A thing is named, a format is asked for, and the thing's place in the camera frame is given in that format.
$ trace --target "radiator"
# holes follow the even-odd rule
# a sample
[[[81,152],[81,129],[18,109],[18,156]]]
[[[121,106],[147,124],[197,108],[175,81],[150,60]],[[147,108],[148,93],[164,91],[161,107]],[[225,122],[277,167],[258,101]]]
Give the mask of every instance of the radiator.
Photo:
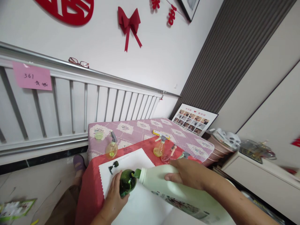
[[[47,66],[52,91],[20,88],[14,60],[0,55],[0,155],[87,140],[91,122],[152,118],[161,97],[157,91]]]

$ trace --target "eyeglasses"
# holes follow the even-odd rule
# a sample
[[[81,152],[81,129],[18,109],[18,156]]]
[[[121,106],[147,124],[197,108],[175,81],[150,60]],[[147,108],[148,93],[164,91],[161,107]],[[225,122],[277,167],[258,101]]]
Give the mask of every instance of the eyeglasses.
[[[90,67],[87,62],[81,61],[80,63],[78,63],[78,60],[75,59],[75,58],[72,58],[72,57],[69,58],[69,62],[73,63],[73,64],[77,64],[77,65],[83,66],[83,67],[86,67],[86,68]]]

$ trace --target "red wall decoration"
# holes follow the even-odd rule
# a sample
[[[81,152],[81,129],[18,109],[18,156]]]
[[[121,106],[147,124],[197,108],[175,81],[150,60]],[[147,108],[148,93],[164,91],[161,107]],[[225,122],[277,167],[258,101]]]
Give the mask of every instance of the red wall decoration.
[[[132,33],[135,36],[135,39],[137,40],[137,43],[141,48],[142,43],[140,42],[137,35],[138,25],[141,23],[140,16],[138,14],[138,9],[136,9],[132,14],[132,16],[130,17],[130,19],[128,19],[123,9],[121,7],[118,7],[118,16],[119,16],[119,24],[121,26],[121,29],[124,32],[124,34],[126,34],[125,51],[127,52],[128,50],[130,29],[132,30]]]
[[[159,8],[160,7],[159,4],[160,4],[160,0],[152,0],[153,9]]]
[[[295,145],[295,146],[297,146],[297,147],[300,147],[300,137],[299,137],[298,139],[296,139],[296,140],[292,143],[292,145]]]
[[[172,6],[172,9],[170,9],[170,12],[169,12],[169,21],[168,23],[170,24],[170,26],[173,25],[174,23],[174,20],[175,20],[175,11],[177,11],[177,8],[173,5]]]
[[[35,0],[43,9],[45,9],[48,13],[55,16],[62,22],[65,22],[74,26],[85,25],[91,19],[94,11],[94,0],[85,0],[90,4],[90,7],[86,5],[81,0],[61,0],[62,1],[62,15],[58,13],[58,5],[57,0]],[[88,12],[87,16],[84,17],[83,10],[78,7],[80,6],[84,10]],[[67,8],[71,8],[73,11],[77,13],[69,13]]]

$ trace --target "foot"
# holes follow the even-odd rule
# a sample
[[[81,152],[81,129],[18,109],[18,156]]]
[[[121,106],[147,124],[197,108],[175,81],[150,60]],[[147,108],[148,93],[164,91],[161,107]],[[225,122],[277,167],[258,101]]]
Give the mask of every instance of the foot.
[[[87,168],[84,164],[84,158],[82,157],[82,155],[75,155],[73,158],[73,164],[76,171],[75,178],[81,178]]]

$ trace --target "pants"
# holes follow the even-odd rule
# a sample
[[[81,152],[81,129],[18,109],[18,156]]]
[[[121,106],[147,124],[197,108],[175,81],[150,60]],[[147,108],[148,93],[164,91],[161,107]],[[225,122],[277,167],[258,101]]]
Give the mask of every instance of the pants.
[[[62,195],[45,225],[74,225],[80,187],[72,185]]]

